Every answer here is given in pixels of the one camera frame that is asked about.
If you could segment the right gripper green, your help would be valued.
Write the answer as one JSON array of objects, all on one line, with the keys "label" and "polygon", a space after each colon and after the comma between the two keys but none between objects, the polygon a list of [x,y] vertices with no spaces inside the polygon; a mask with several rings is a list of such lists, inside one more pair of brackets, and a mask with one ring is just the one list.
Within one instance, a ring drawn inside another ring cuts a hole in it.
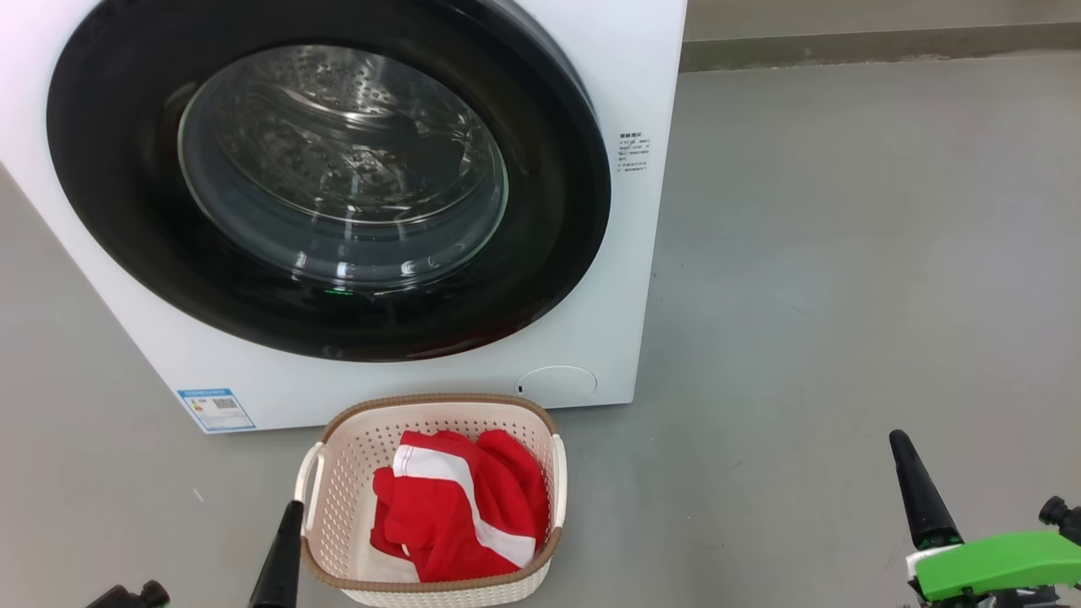
[{"label": "right gripper green", "polygon": [[1053,531],[962,536],[907,432],[891,431],[889,447],[917,550],[908,585],[922,607],[1057,607],[1059,586],[1075,586],[1080,548]]}]

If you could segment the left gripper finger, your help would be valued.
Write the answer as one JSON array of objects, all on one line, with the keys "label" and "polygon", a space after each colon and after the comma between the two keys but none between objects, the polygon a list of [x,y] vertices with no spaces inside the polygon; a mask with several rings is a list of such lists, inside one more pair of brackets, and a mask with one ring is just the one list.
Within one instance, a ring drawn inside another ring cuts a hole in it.
[{"label": "left gripper finger", "polygon": [[296,607],[301,582],[301,525],[304,504],[286,504],[273,543],[246,607]]}]

